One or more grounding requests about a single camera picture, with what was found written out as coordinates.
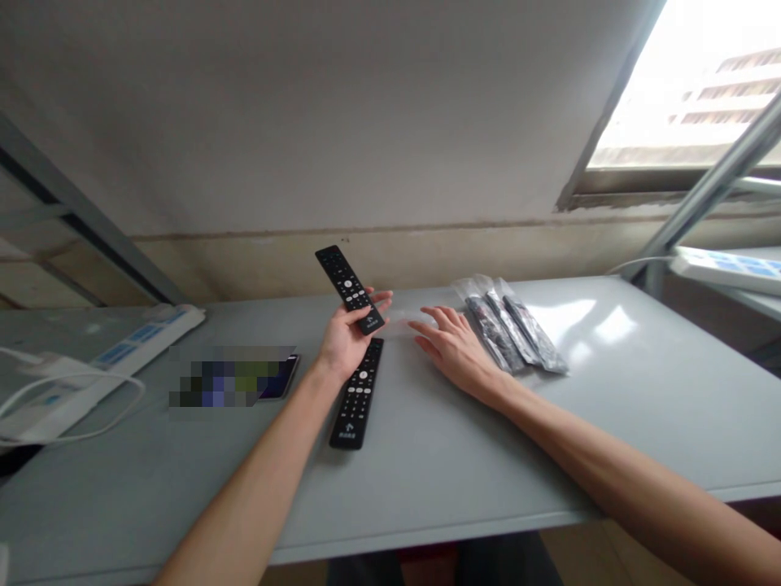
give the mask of plastic bag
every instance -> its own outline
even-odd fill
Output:
[[[419,309],[391,309],[384,317],[388,320],[388,325],[382,328],[378,335],[381,338],[413,338],[419,335],[409,326],[410,321],[421,321],[428,326],[438,327],[436,320],[428,313],[423,313]]]
[[[521,355],[513,345],[513,341],[508,336],[502,322],[494,314],[494,310],[480,295],[480,290],[474,280],[470,278],[459,279],[452,283],[452,287],[461,300],[466,303],[466,308],[477,324],[478,334],[494,362],[504,372],[510,374],[521,372],[526,366]]]
[[[472,278],[474,279],[475,284],[478,286],[483,299],[488,302],[488,304],[491,306],[491,309],[494,310],[496,316],[504,324],[504,328],[506,329],[507,334],[513,341],[513,344],[518,350],[518,353],[521,355],[521,358],[523,358],[523,361],[529,365],[541,365],[542,361],[539,358],[539,354],[537,354],[537,351],[529,343],[529,340],[526,339],[523,331],[520,327],[518,327],[518,324],[515,323],[515,321],[510,317],[510,314],[507,313],[507,309],[504,308],[502,299],[500,299],[499,295],[496,293],[494,282],[491,277],[476,274],[473,275]]]
[[[569,367],[564,358],[556,350],[556,346],[543,330],[542,326],[534,319],[529,309],[518,299],[515,291],[507,284],[504,279],[496,281],[496,289],[502,296],[504,307],[513,317],[513,321],[518,324],[526,335],[526,339],[534,347],[542,361],[542,366],[548,372],[567,374]]]

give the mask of smartphone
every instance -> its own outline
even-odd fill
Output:
[[[290,354],[286,361],[280,362],[277,376],[267,380],[266,388],[260,393],[258,400],[281,399],[285,396],[290,388],[290,383],[293,382],[295,369],[298,367],[300,359],[300,354]]]

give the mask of black remote control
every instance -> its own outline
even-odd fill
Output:
[[[342,402],[331,432],[331,448],[357,450],[364,444],[366,420],[369,419],[381,354],[382,340],[372,339],[360,366],[344,383]]]
[[[339,247],[333,245],[332,247],[323,248],[315,252],[315,256],[320,261],[325,274],[328,275],[334,287],[336,287],[336,291],[339,293],[342,301],[344,301],[347,311],[360,309],[366,305],[372,306],[369,315],[358,321],[358,327],[364,335],[369,335],[383,327],[385,320],[382,319],[377,308],[374,307],[374,303],[369,298],[369,293],[364,291],[364,286],[360,284],[358,277],[350,268]]]

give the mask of desk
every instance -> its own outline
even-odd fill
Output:
[[[767,260],[781,260],[781,247],[740,248],[738,250],[729,250],[725,252],[743,256],[755,256],[756,258]],[[781,321],[781,297],[753,293],[751,291],[746,291],[745,289],[723,285],[711,285],[711,287],[719,293],[731,297],[735,301],[738,301],[759,313],[764,313],[767,317],[772,317],[776,321]]]
[[[569,377],[522,375],[529,387],[724,501],[781,495],[781,381],[619,278],[513,288],[572,369]],[[213,304],[206,323],[182,343],[295,344],[305,370],[336,303],[332,295]],[[459,300],[449,288],[395,294],[397,309],[424,304]],[[51,320],[69,320],[91,335],[125,324],[119,337],[139,316],[134,309],[4,312],[0,343],[39,350],[51,342],[87,359],[94,348],[85,356],[79,345],[47,338],[47,329],[62,323]],[[210,422],[170,422],[167,394],[177,388],[170,365],[158,359],[140,376],[149,391],[128,421],[100,438],[42,451],[2,488],[0,536],[11,544],[15,583],[149,581],[281,408],[213,409]],[[109,418],[107,410],[114,413],[130,392],[108,397],[94,416]],[[363,449],[328,448],[329,428],[314,448],[273,563],[553,527],[598,514],[522,433],[453,388],[411,338],[386,341]],[[71,578],[55,582],[58,576]]]

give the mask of forearm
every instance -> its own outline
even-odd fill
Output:
[[[781,542],[695,484],[510,377],[497,409],[638,541],[697,583],[781,584]]]
[[[258,584],[341,384],[317,363],[307,372],[155,584]]]

